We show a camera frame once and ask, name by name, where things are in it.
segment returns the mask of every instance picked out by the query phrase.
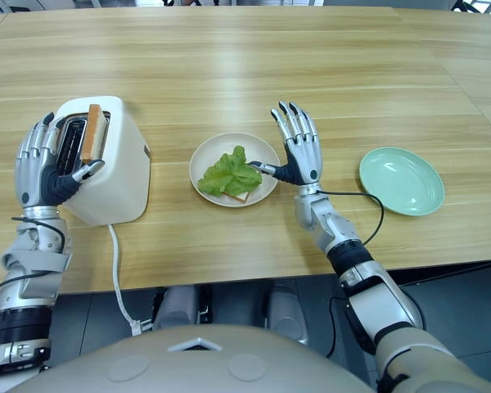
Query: wood grain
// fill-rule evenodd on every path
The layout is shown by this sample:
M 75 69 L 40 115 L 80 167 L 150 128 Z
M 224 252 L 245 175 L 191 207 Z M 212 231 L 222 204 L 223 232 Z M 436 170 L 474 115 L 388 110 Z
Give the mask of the wood grain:
M 71 98 L 102 94 L 128 104 L 152 150 L 147 210 L 116 226 L 123 288 L 331 272 L 295 221 L 292 186 L 226 210 L 189 182 L 192 153 L 218 133 L 258 135 L 283 157 L 268 113 L 281 98 L 316 119 L 325 189 L 361 190 L 358 162 L 381 146 L 414 151 L 440 172 L 447 197 L 439 211 L 422 218 L 386 212 L 370 247 L 386 268 L 491 259 L 491 124 L 390 8 L 8 16 L 0 24 L 0 255 L 15 236 L 9 217 L 20 213 L 13 164 L 26 130 Z M 374 203 L 347 196 L 333 203 L 362 238 L 371 234 Z M 74 237 L 62 290 L 111 289 L 106 228 L 62 214 Z
M 491 122 L 491 15 L 397 12 Z

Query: bread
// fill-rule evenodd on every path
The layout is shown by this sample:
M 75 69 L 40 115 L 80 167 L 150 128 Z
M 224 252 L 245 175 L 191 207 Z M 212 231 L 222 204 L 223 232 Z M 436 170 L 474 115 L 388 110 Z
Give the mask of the bread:
M 239 202 L 246 203 L 247 198 L 249 197 L 250 192 L 243 192 L 242 194 L 239 194 L 237 196 L 229 195 L 226 192 L 222 192 L 223 195 L 227 195 L 228 197 L 232 199 L 236 199 Z
M 89 106 L 88 124 L 84 131 L 85 135 L 83 136 L 82 151 L 80 152 L 80 160 L 84 164 L 87 164 L 91 160 L 101 158 L 106 125 L 106 117 L 100 106 L 91 104 Z

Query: toaster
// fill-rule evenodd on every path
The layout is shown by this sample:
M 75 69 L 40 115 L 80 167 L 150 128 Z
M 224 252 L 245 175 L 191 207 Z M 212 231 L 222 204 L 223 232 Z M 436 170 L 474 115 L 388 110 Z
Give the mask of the toaster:
M 81 153 L 91 105 L 100 106 L 103 113 L 105 127 L 102 125 L 97 154 L 106 164 L 80 186 L 64 207 L 89 225 L 132 221 L 146 209 L 151 151 L 120 98 L 77 98 L 58 109 L 56 119 L 65 121 L 59 140 L 57 172 L 72 174 L 84 164 Z

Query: light green plate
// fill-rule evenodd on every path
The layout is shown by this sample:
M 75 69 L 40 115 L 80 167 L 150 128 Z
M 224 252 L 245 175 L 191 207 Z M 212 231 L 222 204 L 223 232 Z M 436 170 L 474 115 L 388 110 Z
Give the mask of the light green plate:
M 367 192 L 402 215 L 428 215 L 444 202 L 444 183 L 435 168 L 407 150 L 368 152 L 360 162 L 360 179 Z

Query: lettuce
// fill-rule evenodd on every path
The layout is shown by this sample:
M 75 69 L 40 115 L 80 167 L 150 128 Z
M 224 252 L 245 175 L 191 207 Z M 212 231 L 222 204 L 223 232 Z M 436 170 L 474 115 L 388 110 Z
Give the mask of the lettuce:
M 253 191 L 262 183 L 262 175 L 246 164 L 244 147 L 236 146 L 232 154 L 224 153 L 220 160 L 210 166 L 198 181 L 198 189 L 219 197 L 225 192 L 236 197 Z

